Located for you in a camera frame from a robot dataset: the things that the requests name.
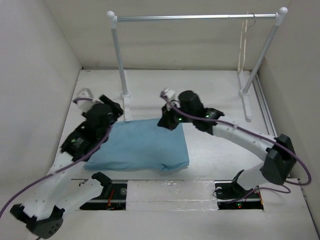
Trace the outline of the light blue trousers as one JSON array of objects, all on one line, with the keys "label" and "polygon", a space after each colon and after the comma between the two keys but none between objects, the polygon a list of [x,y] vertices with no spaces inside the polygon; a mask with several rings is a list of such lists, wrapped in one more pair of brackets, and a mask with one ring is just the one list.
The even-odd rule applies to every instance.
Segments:
[{"label": "light blue trousers", "polygon": [[168,172],[190,164],[183,126],[158,126],[159,119],[116,122],[108,141],[84,165],[87,171]]}]

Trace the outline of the cream plastic hanger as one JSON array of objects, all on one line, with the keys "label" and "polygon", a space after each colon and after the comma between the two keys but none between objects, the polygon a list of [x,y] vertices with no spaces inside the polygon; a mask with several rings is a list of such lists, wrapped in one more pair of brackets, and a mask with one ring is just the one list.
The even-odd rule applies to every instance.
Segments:
[{"label": "cream plastic hanger", "polygon": [[248,19],[243,20],[241,24],[241,33],[239,41],[239,52],[238,52],[238,64],[237,74],[239,75],[243,70],[246,62],[247,52],[247,34],[248,30],[256,24],[256,15],[253,12],[247,12],[247,14],[253,15],[253,24],[248,25]]}]

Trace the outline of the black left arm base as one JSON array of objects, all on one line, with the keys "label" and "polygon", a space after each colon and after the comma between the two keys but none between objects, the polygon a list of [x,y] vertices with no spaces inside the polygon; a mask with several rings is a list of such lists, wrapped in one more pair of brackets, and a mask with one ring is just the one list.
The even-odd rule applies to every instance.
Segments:
[{"label": "black left arm base", "polygon": [[112,180],[102,172],[94,173],[91,177],[102,182],[99,196],[87,201],[80,209],[83,211],[122,211],[126,209],[127,180]]}]

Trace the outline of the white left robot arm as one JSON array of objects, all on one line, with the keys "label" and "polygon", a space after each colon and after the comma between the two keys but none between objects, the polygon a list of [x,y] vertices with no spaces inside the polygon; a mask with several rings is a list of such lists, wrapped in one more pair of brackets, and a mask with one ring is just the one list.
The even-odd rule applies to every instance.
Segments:
[{"label": "white left robot arm", "polygon": [[37,185],[33,195],[10,209],[17,220],[42,240],[51,238],[61,228],[67,214],[93,198],[107,198],[112,191],[113,181],[96,172],[77,192],[64,195],[71,179],[107,142],[114,123],[124,113],[119,103],[105,95],[98,99],[77,97],[73,102],[85,120],[66,137],[47,175],[24,188]]}]

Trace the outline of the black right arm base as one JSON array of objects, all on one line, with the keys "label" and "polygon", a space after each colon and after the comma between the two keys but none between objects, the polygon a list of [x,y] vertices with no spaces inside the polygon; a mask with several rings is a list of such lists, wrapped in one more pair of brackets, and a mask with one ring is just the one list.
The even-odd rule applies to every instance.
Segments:
[{"label": "black right arm base", "polygon": [[263,210],[260,194],[251,188],[245,190],[237,180],[244,170],[238,172],[232,181],[216,181],[212,196],[217,199],[218,210]]}]

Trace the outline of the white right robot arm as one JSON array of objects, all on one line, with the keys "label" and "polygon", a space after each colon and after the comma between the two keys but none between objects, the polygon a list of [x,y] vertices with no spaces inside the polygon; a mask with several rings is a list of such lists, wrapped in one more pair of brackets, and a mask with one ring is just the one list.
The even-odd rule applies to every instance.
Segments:
[{"label": "white right robot arm", "polygon": [[240,170],[227,188],[237,197],[265,183],[281,186],[297,162],[291,140],[286,135],[272,137],[247,130],[228,118],[222,111],[204,107],[199,96],[186,90],[176,95],[165,88],[160,92],[165,101],[158,126],[174,130],[180,123],[191,123],[201,131],[228,140],[254,154],[261,163]]}]

